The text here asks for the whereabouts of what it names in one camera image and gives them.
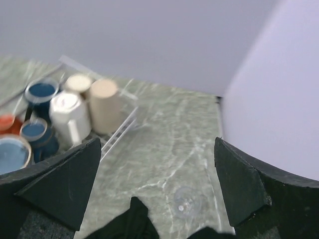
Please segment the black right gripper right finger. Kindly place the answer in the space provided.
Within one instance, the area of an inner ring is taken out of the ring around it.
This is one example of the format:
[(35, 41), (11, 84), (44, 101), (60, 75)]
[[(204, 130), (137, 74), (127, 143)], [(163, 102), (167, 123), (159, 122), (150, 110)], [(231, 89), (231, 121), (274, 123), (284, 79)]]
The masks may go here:
[(319, 183), (217, 137), (214, 160), (230, 226), (239, 239), (317, 239)]

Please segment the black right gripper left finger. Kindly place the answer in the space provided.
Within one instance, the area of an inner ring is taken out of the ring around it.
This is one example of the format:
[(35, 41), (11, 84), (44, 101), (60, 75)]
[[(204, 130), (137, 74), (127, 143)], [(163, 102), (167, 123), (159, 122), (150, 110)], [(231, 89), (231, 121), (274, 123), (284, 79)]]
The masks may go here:
[(101, 159), (95, 137), (0, 177), (2, 239), (72, 239), (80, 230)]

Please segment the dark navy glazed mug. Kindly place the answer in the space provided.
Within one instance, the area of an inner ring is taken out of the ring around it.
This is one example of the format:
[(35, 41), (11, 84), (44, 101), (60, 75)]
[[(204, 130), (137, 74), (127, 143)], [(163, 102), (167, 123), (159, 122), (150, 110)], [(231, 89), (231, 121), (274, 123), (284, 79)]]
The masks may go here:
[(59, 150), (55, 130), (42, 118), (25, 121), (19, 134), (29, 142), (34, 163), (39, 163), (54, 156)]

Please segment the orange ceramic mug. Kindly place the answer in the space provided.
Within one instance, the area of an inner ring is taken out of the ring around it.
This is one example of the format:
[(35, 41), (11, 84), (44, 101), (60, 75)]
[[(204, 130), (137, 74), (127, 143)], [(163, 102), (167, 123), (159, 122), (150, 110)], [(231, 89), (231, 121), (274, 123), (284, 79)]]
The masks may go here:
[(22, 126), (22, 121), (19, 117), (5, 114), (0, 116), (0, 134), (20, 134), (20, 129)]

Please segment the white faceted mug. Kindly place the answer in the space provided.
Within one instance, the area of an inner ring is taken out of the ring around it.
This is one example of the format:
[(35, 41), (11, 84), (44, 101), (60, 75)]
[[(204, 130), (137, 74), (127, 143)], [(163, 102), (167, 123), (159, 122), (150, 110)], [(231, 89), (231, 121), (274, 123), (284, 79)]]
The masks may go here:
[(50, 101), (53, 127), (68, 146), (81, 144), (91, 132), (87, 103), (76, 93), (62, 91)]

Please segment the blue enamel mug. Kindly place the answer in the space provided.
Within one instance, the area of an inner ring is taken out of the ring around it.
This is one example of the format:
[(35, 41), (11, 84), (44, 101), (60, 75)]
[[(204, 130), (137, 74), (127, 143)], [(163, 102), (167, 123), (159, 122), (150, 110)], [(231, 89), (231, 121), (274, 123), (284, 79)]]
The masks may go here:
[(50, 101), (60, 92), (60, 84), (52, 78), (43, 78), (30, 82), (24, 91), (24, 99), (28, 103), (25, 114), (25, 121), (31, 118), (32, 114), (42, 118), (51, 124), (49, 117)]

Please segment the tall beige tumbler cup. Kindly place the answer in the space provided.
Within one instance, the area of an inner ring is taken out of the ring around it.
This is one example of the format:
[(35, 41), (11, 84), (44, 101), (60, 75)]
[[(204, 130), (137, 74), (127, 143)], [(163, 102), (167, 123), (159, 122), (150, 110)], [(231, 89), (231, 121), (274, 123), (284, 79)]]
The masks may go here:
[(122, 106), (118, 85), (110, 79), (96, 80), (89, 90), (93, 131), (98, 134), (114, 133), (123, 123)]

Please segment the brown and cream cup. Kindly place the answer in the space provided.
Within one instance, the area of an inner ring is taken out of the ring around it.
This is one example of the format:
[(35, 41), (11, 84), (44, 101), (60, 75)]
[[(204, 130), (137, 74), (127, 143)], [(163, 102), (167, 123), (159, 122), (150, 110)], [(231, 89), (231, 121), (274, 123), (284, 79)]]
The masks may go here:
[(91, 77), (84, 74), (74, 74), (65, 81), (64, 89), (79, 94), (86, 100), (92, 83), (93, 79)]

